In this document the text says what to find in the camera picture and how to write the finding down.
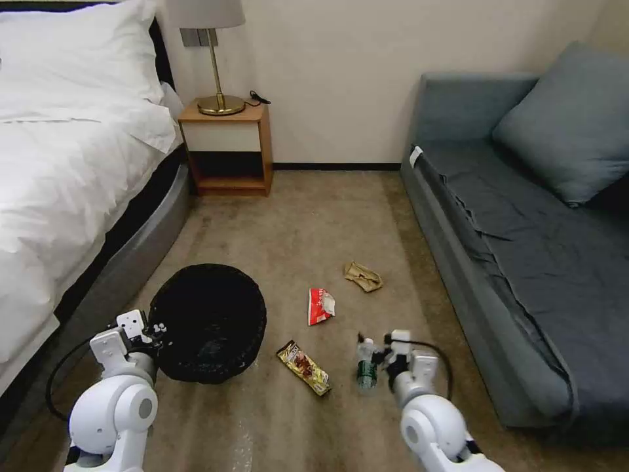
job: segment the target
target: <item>sofa armrest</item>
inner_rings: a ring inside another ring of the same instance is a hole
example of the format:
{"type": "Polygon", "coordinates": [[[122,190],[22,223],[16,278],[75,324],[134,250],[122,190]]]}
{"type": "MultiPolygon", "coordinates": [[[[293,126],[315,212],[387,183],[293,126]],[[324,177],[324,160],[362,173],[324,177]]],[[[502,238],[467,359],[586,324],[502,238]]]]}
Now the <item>sofa armrest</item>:
{"type": "Polygon", "coordinates": [[[537,76],[528,73],[425,73],[419,84],[408,144],[489,138],[501,118],[536,82],[537,76]]]}

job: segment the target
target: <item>wall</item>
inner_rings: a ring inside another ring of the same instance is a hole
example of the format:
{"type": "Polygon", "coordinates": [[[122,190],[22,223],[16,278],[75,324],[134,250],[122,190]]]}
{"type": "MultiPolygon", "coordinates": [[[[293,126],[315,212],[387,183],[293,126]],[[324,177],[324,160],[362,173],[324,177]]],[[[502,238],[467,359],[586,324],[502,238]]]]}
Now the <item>wall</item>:
{"type": "Polygon", "coordinates": [[[629,54],[629,0],[609,0],[594,25],[590,43],[601,49],[629,54]]]}
{"type": "MultiPolygon", "coordinates": [[[[156,1],[179,94],[186,102],[212,94],[208,49],[183,48],[166,8],[177,0],[156,1]]],[[[313,163],[399,162],[422,72],[542,71],[568,42],[588,37],[606,3],[242,2],[245,25],[218,33],[223,89],[272,100],[275,161],[313,163]]]]}

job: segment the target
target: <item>table lamp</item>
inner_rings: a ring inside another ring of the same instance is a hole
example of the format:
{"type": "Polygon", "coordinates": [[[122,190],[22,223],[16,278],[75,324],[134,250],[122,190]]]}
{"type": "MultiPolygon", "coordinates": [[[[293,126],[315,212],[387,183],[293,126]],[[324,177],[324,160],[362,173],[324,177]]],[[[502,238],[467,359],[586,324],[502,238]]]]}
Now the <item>table lamp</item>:
{"type": "Polygon", "coordinates": [[[199,99],[199,112],[204,115],[233,115],[244,110],[244,100],[223,95],[214,52],[216,28],[232,28],[244,23],[240,0],[170,0],[168,11],[177,27],[207,30],[209,36],[216,95],[199,99]]]}

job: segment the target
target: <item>floor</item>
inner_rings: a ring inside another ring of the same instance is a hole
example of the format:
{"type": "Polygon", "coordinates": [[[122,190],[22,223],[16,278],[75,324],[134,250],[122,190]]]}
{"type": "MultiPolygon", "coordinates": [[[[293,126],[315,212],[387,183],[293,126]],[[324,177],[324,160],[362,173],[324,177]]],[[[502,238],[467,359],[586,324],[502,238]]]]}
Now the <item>floor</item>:
{"type": "MultiPolygon", "coordinates": [[[[258,282],[268,312],[265,339],[257,361],[223,385],[160,376],[147,472],[421,470],[400,438],[400,413],[384,382],[368,397],[354,386],[356,333],[378,339],[395,328],[449,353],[454,403],[506,471],[627,468],[627,452],[571,450],[500,426],[396,172],[276,172],[268,199],[197,200],[132,306],[147,309],[174,272],[203,262],[236,266],[258,282]],[[341,268],[351,260],[378,271],[384,287],[365,294],[344,280],[341,268]],[[330,291],[337,317],[308,327],[311,287],[330,291]],[[330,375],[326,397],[275,357],[291,339],[330,375]]],[[[97,373],[85,357],[57,394],[60,405],[68,408],[97,373]]],[[[438,388],[445,391],[443,382],[438,388]]],[[[66,441],[64,425],[42,412],[3,470],[60,471],[66,441]]]]}

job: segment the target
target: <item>sofa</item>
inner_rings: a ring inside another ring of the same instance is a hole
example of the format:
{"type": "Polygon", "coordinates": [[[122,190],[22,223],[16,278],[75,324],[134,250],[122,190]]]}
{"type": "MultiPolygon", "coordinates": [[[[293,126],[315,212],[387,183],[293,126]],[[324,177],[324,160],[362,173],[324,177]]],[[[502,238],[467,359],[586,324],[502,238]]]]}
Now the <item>sofa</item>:
{"type": "Polygon", "coordinates": [[[400,172],[501,423],[626,444],[629,178],[572,208],[493,139],[537,81],[424,74],[400,172]]]}

